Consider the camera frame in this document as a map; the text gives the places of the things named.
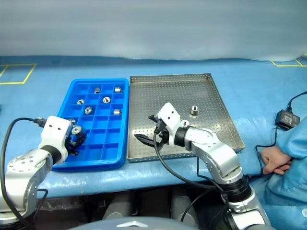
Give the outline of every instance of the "perforated metal tray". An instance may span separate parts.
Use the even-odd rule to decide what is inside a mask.
[[[129,152],[130,162],[157,160],[153,148],[139,142],[134,134],[153,137],[154,122],[148,116],[156,114],[167,102],[173,104],[181,119],[191,126],[209,128],[236,152],[245,145],[229,116],[210,73],[164,76],[130,77]],[[199,115],[192,116],[190,108],[199,107]],[[192,156],[182,147],[164,146],[163,158]]]

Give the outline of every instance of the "blue work surface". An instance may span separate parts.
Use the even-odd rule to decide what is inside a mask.
[[[0,141],[9,123],[17,117],[56,115],[72,80],[76,78],[127,78],[135,75],[211,73],[221,97],[240,133],[246,149],[239,154],[244,173],[258,174],[260,166],[254,151],[257,144],[271,144],[276,113],[290,98],[307,90],[307,68],[277,67],[271,62],[251,60],[129,60],[106,57],[2,57],[1,64],[37,63],[24,84],[0,84]],[[23,81],[28,69],[11,69],[1,82]],[[293,112],[307,115],[307,98],[295,99]],[[7,148],[6,163],[34,149],[41,128],[20,122],[14,128]],[[173,159],[166,163],[190,180],[196,176],[196,159]],[[201,174],[209,175],[204,165]],[[178,184],[159,161],[129,163],[110,171],[50,172],[41,188],[48,197],[114,192],[149,186]]]

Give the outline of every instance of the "black cable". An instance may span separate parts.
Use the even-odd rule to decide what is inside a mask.
[[[206,191],[204,191],[203,193],[201,193],[198,197],[196,197],[189,206],[187,206],[186,210],[183,212],[182,217],[180,222],[183,222],[184,217],[186,216],[186,214],[188,213],[189,209],[195,204],[195,202],[197,202],[199,199],[201,199],[204,195],[206,195],[207,193],[209,193],[210,191],[212,191],[212,189],[208,189]]]
[[[200,183],[197,183],[197,182],[194,182],[194,181],[191,181],[179,174],[177,174],[176,172],[174,172],[165,162],[164,160],[162,159],[161,157],[161,154],[160,154],[160,151],[158,149],[158,145],[157,145],[157,132],[155,131],[154,134],[153,134],[153,146],[154,146],[154,150],[160,160],[160,162],[162,163],[162,165],[164,166],[164,168],[166,170],[168,170],[172,175],[174,175],[175,177],[177,177],[178,179],[184,181],[185,183],[188,183],[188,184],[191,184],[191,185],[194,185],[196,187],[200,187],[200,188],[204,188],[204,189],[213,189],[215,188],[215,186],[212,186],[212,185],[204,185],[204,184],[200,184]]]
[[[226,211],[228,210],[228,205],[229,205],[229,202],[228,202],[228,200],[226,200],[225,206],[224,206],[214,217],[211,218],[211,221],[210,221],[209,226],[208,226],[208,229],[209,229],[209,230],[213,230],[213,229],[211,228],[211,225],[212,225],[212,223],[213,223],[213,220],[214,220],[215,218],[217,218],[222,212],[226,212]]]
[[[199,157],[197,158],[196,175],[200,178],[203,178],[203,179],[206,179],[207,181],[210,181],[212,184],[214,184],[215,187],[217,187],[220,190],[220,192],[222,192],[222,193],[224,192],[223,189],[213,179],[211,179],[210,177],[207,177],[207,176],[200,175],[200,159],[199,159]]]
[[[34,213],[34,216],[33,216],[32,224],[35,223],[36,217],[37,217],[37,215],[38,215],[38,211],[39,211],[40,207],[42,206],[42,204],[44,203],[44,201],[45,201],[45,199],[46,199],[46,197],[47,197],[47,195],[48,195],[48,190],[45,189],[45,188],[39,188],[37,191],[38,191],[38,192],[45,192],[45,194],[43,195],[42,199],[40,200],[40,202],[39,202],[39,204],[38,204],[38,206],[37,206],[37,209],[36,209],[36,211],[35,211],[35,213]]]
[[[2,149],[1,149],[1,191],[2,191],[2,195],[3,195],[3,199],[5,200],[6,204],[8,205],[8,207],[10,208],[10,210],[12,211],[12,213],[18,218],[18,220],[28,229],[32,229],[31,224],[20,215],[20,213],[17,211],[14,203],[11,201],[11,199],[9,198],[7,191],[6,191],[6,184],[5,184],[5,171],[4,171],[4,162],[5,162],[5,150],[6,147],[8,145],[8,141],[9,141],[9,137],[12,131],[13,126],[16,124],[16,122],[18,121],[22,121],[22,120],[26,120],[26,121],[35,121],[34,119],[28,118],[28,117],[20,117],[17,118],[15,120],[13,120],[9,127],[8,130],[4,136],[4,141],[3,141],[3,145],[2,145]]]
[[[257,158],[258,158],[259,165],[260,165],[260,175],[262,175],[263,165],[262,165],[262,160],[261,160],[261,154],[260,154],[260,152],[258,151],[258,148],[259,148],[259,147],[267,148],[267,147],[272,147],[272,146],[276,145],[276,141],[277,141],[277,129],[278,129],[278,127],[276,126],[276,127],[275,127],[275,140],[274,140],[273,144],[271,144],[271,145],[256,145],[256,146],[255,146],[255,150],[256,150],[256,153],[257,153]]]
[[[36,208],[36,211],[35,211],[35,213],[34,213],[34,215],[33,215],[32,221],[31,221],[31,226],[34,226],[35,221],[36,221],[36,217],[37,217],[37,215],[38,215],[38,212],[39,212],[39,210],[40,210],[42,204],[44,203],[44,201],[45,201],[45,199],[46,199],[46,197],[47,197],[47,195],[48,195],[48,190],[45,189],[45,188],[39,188],[37,191],[38,191],[38,192],[45,192],[45,194],[43,195],[42,199],[40,200],[40,202],[39,202],[39,204],[38,204],[38,206],[37,206],[37,208]],[[19,228],[19,229],[17,229],[17,230],[25,230],[26,228],[27,228],[27,227],[24,226],[24,227]]]
[[[298,94],[297,96],[291,98],[291,100],[289,101],[288,106],[287,106],[287,111],[288,111],[288,112],[292,113],[292,107],[291,107],[292,101],[293,101],[295,98],[297,98],[297,97],[299,97],[299,96],[302,96],[302,95],[304,95],[304,94],[307,94],[307,91],[302,92],[302,93]]]

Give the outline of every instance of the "human hand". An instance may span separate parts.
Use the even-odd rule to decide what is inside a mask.
[[[284,175],[284,172],[290,168],[291,158],[283,153],[277,146],[268,147],[261,151],[261,156],[266,164],[263,174],[272,172]]]

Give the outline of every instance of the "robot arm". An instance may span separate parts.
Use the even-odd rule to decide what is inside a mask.
[[[37,188],[52,166],[62,163],[68,153],[72,153],[70,131],[71,121],[50,116],[41,133],[42,141],[38,148],[9,162],[5,175],[6,192],[22,217],[35,211]],[[0,225],[17,221],[0,191]]]
[[[243,176],[238,156],[232,148],[222,143],[209,129],[181,127],[180,115],[171,103],[166,103],[149,118],[157,122],[156,133],[162,138],[159,149],[165,143],[172,147],[182,146],[205,162],[213,180],[227,194],[228,219],[233,229],[244,230],[255,224],[270,225],[254,190]],[[136,138],[154,146],[147,136],[136,135]]]

